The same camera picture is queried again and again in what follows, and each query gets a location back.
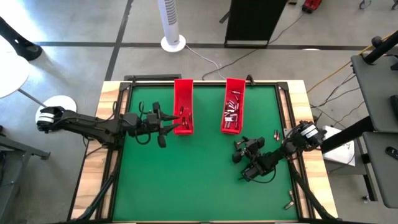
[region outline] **green table surface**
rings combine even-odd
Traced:
[[[193,90],[194,135],[166,137],[167,147],[157,145],[157,135],[142,146],[132,137],[124,145],[114,221],[216,221],[296,220],[290,202],[292,189],[286,161],[280,161],[269,184],[238,180],[248,163],[233,164],[233,141],[241,136],[264,137],[262,152],[280,146],[274,130],[282,132],[274,86],[247,87],[244,98],[244,126],[240,135],[220,132],[224,87],[195,86]],[[130,112],[146,110],[158,101],[162,111],[173,113],[174,88],[136,87]]]

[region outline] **concrete floor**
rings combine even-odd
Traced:
[[[36,42],[108,42],[115,43],[127,0],[25,0],[0,1],[0,15],[13,28]],[[290,25],[301,13],[297,6],[286,6],[271,39]],[[391,0],[373,1],[359,10],[360,0],[323,1],[313,14],[286,31],[273,44],[278,45],[368,45],[375,35],[394,32],[398,12],[391,11]],[[177,0],[181,33],[188,43],[222,44],[226,23],[218,23],[228,11],[230,0]],[[155,42],[163,37],[156,0],[134,0],[123,42]],[[244,55],[247,49],[194,49],[199,54],[225,65]],[[12,51],[0,38],[0,52]],[[79,113],[94,115],[113,47],[44,47],[44,54],[30,63],[31,73],[23,86],[40,100],[53,95],[75,99]],[[255,79],[302,79],[307,88],[319,82],[346,63],[357,52],[348,50],[258,50],[224,69],[226,77]],[[168,54],[160,48],[122,47],[118,53],[112,80],[125,75],[181,73],[184,78],[200,77],[215,67],[189,50]],[[345,68],[309,94],[311,104],[320,104],[335,86],[351,73]],[[209,80],[220,77],[216,73]],[[358,87],[354,78],[338,92]],[[363,101],[361,93],[348,93],[322,107],[340,119]],[[0,99],[0,124],[6,134],[17,141],[51,151],[48,161],[33,158],[14,203],[9,223],[27,220],[50,223],[65,220],[72,200],[83,159],[81,136],[66,131],[44,134],[36,130],[34,115],[37,105],[20,93]],[[313,110],[314,115],[320,112]],[[349,126],[367,116],[365,106],[345,118]],[[334,122],[322,116],[319,126]],[[338,214],[348,221],[395,223],[398,211],[387,209],[382,202],[364,204],[366,195],[360,176],[330,176]]]

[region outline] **round white table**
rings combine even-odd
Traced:
[[[17,54],[0,54],[0,98],[4,98],[15,91],[19,91],[29,99],[40,105],[36,111],[36,122],[40,115],[40,110],[48,106],[61,106],[65,110],[76,112],[75,101],[69,96],[53,96],[42,103],[32,95],[21,89],[21,86],[29,77],[29,63]]]

